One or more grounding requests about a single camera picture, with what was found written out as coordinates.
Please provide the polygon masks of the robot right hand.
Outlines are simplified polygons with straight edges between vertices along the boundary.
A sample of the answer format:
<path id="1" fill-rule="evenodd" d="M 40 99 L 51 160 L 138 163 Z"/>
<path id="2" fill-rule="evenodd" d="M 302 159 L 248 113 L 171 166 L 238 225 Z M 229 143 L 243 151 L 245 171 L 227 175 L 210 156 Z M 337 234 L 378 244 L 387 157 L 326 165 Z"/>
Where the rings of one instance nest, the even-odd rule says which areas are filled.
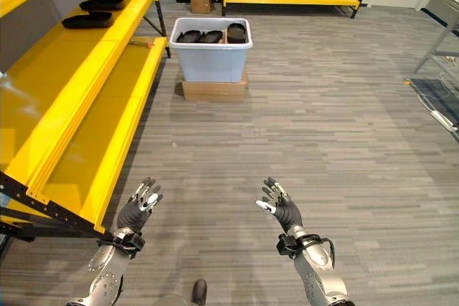
<path id="1" fill-rule="evenodd" d="M 301 213 L 287 191 L 273 177 L 268 176 L 261 188 L 265 194 L 255 205 L 274 216 L 287 234 L 295 226 L 302 226 Z"/>

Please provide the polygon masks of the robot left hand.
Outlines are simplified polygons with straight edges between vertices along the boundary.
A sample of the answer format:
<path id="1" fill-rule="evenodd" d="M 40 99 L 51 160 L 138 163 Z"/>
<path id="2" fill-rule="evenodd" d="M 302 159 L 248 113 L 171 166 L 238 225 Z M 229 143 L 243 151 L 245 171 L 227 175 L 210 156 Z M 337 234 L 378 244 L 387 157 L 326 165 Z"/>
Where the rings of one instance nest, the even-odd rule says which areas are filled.
<path id="1" fill-rule="evenodd" d="M 153 213 L 153 208 L 163 198 L 161 186 L 152 177 L 146 177 L 131 194 L 120 210 L 116 221 L 118 229 L 129 229 L 140 233 L 143 226 Z"/>

